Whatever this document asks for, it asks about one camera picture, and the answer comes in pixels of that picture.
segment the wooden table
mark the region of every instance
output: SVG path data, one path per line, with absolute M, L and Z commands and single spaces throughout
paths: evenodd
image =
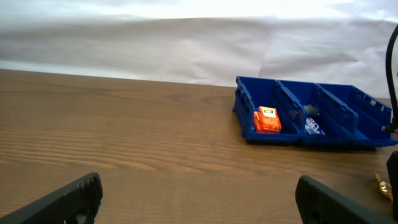
M 301 223 L 303 174 L 391 216 L 396 147 L 315 151 L 249 145 L 234 88 L 0 71 L 0 216 L 89 173 L 96 223 Z

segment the orange snack pack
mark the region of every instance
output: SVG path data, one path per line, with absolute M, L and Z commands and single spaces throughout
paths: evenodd
M 282 125 L 279 121 L 278 112 L 275 108 L 260 106 L 254 112 L 254 129 L 260 133 L 279 133 Z

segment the black cable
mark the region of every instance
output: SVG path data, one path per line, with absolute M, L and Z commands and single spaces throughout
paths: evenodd
M 390 99 L 392 105 L 392 122 L 390 126 L 387 126 L 385 131 L 395 132 L 398 129 L 398 103 L 397 103 L 397 95 L 394 86 L 394 77 L 392 76 L 392 50 L 394 49 L 394 43 L 398 37 L 398 25 L 394 29 L 391 34 L 390 40 L 387 45 L 386 52 L 386 76 L 387 76 L 387 84 L 388 90 L 390 92 Z

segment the blue bin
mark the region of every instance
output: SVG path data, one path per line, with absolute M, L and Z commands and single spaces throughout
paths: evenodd
M 391 108 L 349 85 L 331 85 L 265 78 L 237 77 L 234 111 L 247 141 L 318 144 L 326 146 L 393 146 L 398 141 L 381 131 L 391 119 Z M 308 114 L 305 105 L 319 108 Z M 259 106 L 276 108 L 282 124 L 279 134 L 257 133 L 253 115 Z M 326 135 L 309 135 L 312 117 Z
M 355 130 L 355 146 L 395 146 L 398 141 L 391 134 L 381 130 L 390 124 L 391 108 L 351 85 L 320 84 L 337 96 L 358 114 L 358 127 Z
M 302 105 L 319 108 L 319 115 L 310 116 L 319 124 L 326 135 L 309 135 L 302 124 L 302 140 L 305 144 L 347 145 L 353 139 L 358 115 L 345 103 L 326 91 L 320 85 L 306 82 L 280 81 Z
M 300 140 L 304 107 L 277 80 L 237 77 L 234 111 L 247 141 L 297 142 Z M 279 134 L 257 133 L 253 127 L 253 114 L 259 106 L 276 108 L 282 125 Z

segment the white backdrop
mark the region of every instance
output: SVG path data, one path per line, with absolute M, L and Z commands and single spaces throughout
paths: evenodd
M 396 0 L 2 0 L 0 68 L 223 86 L 243 75 L 388 97 L 397 22 Z

